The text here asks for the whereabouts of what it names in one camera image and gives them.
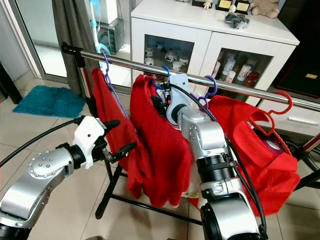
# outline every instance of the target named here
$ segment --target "red sweater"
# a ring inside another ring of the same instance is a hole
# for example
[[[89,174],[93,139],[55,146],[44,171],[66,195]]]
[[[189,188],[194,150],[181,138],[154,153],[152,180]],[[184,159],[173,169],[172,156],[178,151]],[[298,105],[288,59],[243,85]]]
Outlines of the red sweater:
[[[193,155],[181,132],[154,108],[151,96],[156,92],[150,80],[150,76],[138,76],[130,102],[131,121],[149,150],[153,170],[153,177],[143,181],[143,190],[156,207],[167,201],[176,206],[189,187]]]
[[[111,94],[105,82],[101,70],[95,68],[92,72],[92,78],[94,80],[94,96],[100,120],[102,122],[111,120],[120,121],[120,125],[113,128],[106,135],[111,152],[117,153],[124,145],[132,142],[137,143],[137,146],[130,151],[129,156],[120,160],[119,163],[128,171],[129,190],[136,198],[139,198],[144,179],[152,177],[149,153],[139,141],[135,127],[130,120],[122,114],[114,96]]]

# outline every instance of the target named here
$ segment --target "blue rug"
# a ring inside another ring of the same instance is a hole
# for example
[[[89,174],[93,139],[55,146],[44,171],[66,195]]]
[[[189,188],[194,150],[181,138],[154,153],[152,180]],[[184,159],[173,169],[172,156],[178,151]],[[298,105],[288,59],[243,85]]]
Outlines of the blue rug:
[[[84,108],[85,100],[65,87],[38,85],[12,111],[59,118],[77,118]]]

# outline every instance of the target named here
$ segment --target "figurine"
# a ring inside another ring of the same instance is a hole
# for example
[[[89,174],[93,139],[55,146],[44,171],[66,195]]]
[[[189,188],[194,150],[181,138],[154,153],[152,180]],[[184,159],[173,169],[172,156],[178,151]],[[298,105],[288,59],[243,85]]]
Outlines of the figurine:
[[[205,3],[203,4],[204,9],[209,9],[211,7],[213,0],[205,0]]]
[[[250,4],[250,7],[253,7],[252,15],[262,15],[275,19],[280,13],[277,2],[279,0],[253,0]]]
[[[231,5],[230,9],[229,9],[229,13],[234,13],[236,11],[237,7],[236,5]]]

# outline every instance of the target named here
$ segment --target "red clothing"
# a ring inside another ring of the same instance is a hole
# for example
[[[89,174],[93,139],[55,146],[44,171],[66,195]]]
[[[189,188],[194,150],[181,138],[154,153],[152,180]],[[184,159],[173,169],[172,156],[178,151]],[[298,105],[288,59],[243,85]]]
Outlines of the red clothing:
[[[275,155],[252,130],[248,124],[249,117],[255,121],[268,121],[260,109],[228,97],[215,96],[209,102],[209,110],[241,157],[264,213],[277,213],[299,183],[297,160],[287,153]],[[252,199],[246,195],[254,213],[258,215]]]
[[[112,153],[117,153],[124,145],[136,142],[137,146],[130,151],[129,156],[120,160],[120,165],[128,171],[128,188],[132,194],[139,198],[144,178],[152,177],[149,153],[139,141],[129,119],[124,117],[117,102],[111,94],[100,69],[95,68],[92,72],[94,96],[99,118],[102,122],[119,120],[120,125],[113,128],[107,135]]]
[[[150,76],[138,76],[130,102],[131,121],[149,150],[154,173],[144,179],[143,191],[156,207],[167,201],[176,206],[188,190],[193,155],[181,132],[154,108],[151,96],[157,95],[152,80]]]

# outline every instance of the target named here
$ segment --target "curtain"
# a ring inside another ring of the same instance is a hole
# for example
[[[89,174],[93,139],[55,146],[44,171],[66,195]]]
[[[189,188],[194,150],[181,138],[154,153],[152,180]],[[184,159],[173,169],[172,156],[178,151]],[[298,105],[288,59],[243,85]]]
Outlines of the curtain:
[[[95,52],[96,48],[85,0],[52,0],[52,8],[59,45],[62,42],[66,42],[74,47]],[[74,94],[85,97],[81,73],[74,56],[62,53],[62,57],[66,68],[68,85]],[[92,87],[91,73],[94,68],[99,68],[99,62],[85,59],[85,65]]]

